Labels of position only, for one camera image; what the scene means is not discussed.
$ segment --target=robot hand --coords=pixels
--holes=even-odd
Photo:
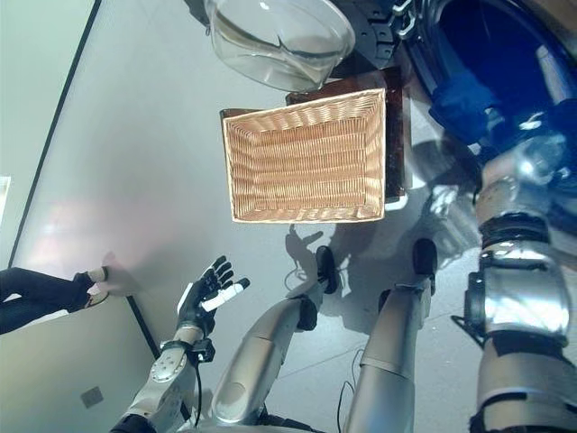
[[[213,331],[216,309],[250,285],[246,278],[233,283],[232,268],[221,256],[196,282],[188,284],[177,306],[177,329],[192,325],[202,329],[205,337]]]

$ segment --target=black floor strip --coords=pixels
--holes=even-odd
[[[64,107],[64,102],[66,101],[66,96],[69,93],[70,85],[72,84],[72,79],[74,78],[74,74],[76,73],[78,63],[80,62],[80,56],[82,56],[82,51],[84,50],[84,47],[87,44],[88,35],[90,34],[92,24],[96,19],[96,15],[98,14],[98,9],[100,8],[101,4],[102,0],[95,0],[94,4],[92,5],[92,10],[90,11],[90,15],[88,16],[87,25],[84,27],[84,31],[82,32],[82,36],[80,37],[80,42],[78,43],[78,47],[76,48],[76,52],[74,54],[74,59],[72,60],[72,64],[70,65],[69,74],[66,76],[66,81],[64,82],[64,87],[62,88],[62,93],[60,94],[60,99],[58,101],[58,105],[56,106],[56,111],[54,112],[54,116],[52,117],[50,130],[48,131],[48,136],[46,137],[46,142],[44,143],[44,148],[42,149],[42,154],[40,156],[40,160],[38,161],[38,167],[36,167],[36,173],[34,173],[34,179],[32,181],[30,193],[28,194],[28,198],[26,199],[26,205],[24,206],[22,219],[20,220],[20,225],[18,226],[18,232],[16,233],[16,238],[14,239],[14,246],[12,247],[12,252],[10,253],[10,260],[8,261],[9,268],[12,267],[14,257],[16,256],[16,250],[18,249],[18,243],[20,242],[20,237],[22,236],[24,224],[26,223],[26,217],[28,216],[28,212],[30,211],[30,205],[32,203],[32,198],[34,197],[34,191],[36,191],[36,186],[38,185],[38,179],[40,178],[42,166],[44,165],[44,160],[46,159],[46,155],[48,154],[50,143],[52,142],[52,136],[54,135],[54,131],[56,131],[56,125],[58,124],[58,121],[60,119],[60,113],[62,112],[62,107]]]
[[[60,119],[60,114],[62,113],[62,108],[64,107],[64,103],[66,102],[66,98],[68,96],[70,85],[72,84],[72,80],[74,79],[74,75],[76,74],[76,69],[80,62],[80,58],[82,57],[82,52],[84,51],[84,47],[87,44],[88,35],[92,30],[92,25],[96,19],[96,15],[98,14],[98,10],[100,9],[100,5],[102,4],[102,0],[95,0],[94,4],[92,5],[92,10],[90,11],[90,15],[87,19],[87,24],[84,27],[84,31],[82,32],[82,36],[80,37],[80,42],[78,43],[78,47],[76,52],[74,53],[74,59],[72,60],[72,64],[70,65],[69,73],[66,76],[66,81],[64,82],[64,87],[62,88],[62,93],[60,94],[60,99],[58,104],[56,105],[56,110],[54,112],[54,116],[52,117],[52,122],[50,124],[50,129],[48,131],[48,135],[46,137],[46,142],[44,143],[44,147],[42,149],[41,157],[38,161],[38,167],[36,167],[36,172],[34,173],[34,179],[32,180],[32,186],[30,188],[30,193],[28,194],[28,198],[26,199],[26,205],[24,206],[24,211],[22,215],[22,219],[20,220],[20,225],[18,226],[18,232],[16,233],[16,238],[14,239],[14,246],[12,247],[12,251],[10,253],[10,260],[8,261],[8,267],[12,267],[14,263],[14,257],[16,256],[16,250],[18,249],[18,244],[20,242],[20,238],[22,237],[22,232],[24,229],[24,225],[26,224],[26,218],[28,217],[28,213],[30,211],[30,206],[32,204],[32,199],[34,197],[34,192],[36,191],[36,187],[38,185],[38,180],[40,179],[41,170],[44,166],[44,161],[46,160],[46,155],[48,154],[48,150],[50,148],[50,144],[52,142],[52,136],[56,131],[56,126],[58,125],[58,121]],[[148,344],[148,347],[152,351],[152,355],[154,358],[158,358],[160,356],[160,350],[157,347],[154,339],[152,338],[151,331],[149,330],[144,318],[142,317],[142,313],[136,305],[136,301],[134,297],[128,296],[126,297],[128,300],[128,304],[138,322],[138,326],[140,327],[142,334]],[[190,418],[190,413],[188,413],[187,408],[183,405],[180,407],[180,413],[182,414],[184,419]]]

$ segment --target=black base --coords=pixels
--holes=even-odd
[[[319,246],[316,249],[316,275],[318,281],[328,281],[326,294],[331,294],[339,287],[339,277],[334,266],[333,252],[328,246]]]

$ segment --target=clear glass bowl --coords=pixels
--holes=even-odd
[[[354,47],[328,0],[205,0],[216,55],[246,77],[288,91],[316,90]]]

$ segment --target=wall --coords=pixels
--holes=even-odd
[[[0,226],[8,264],[24,205],[92,0],[0,2],[0,175],[12,178]]]

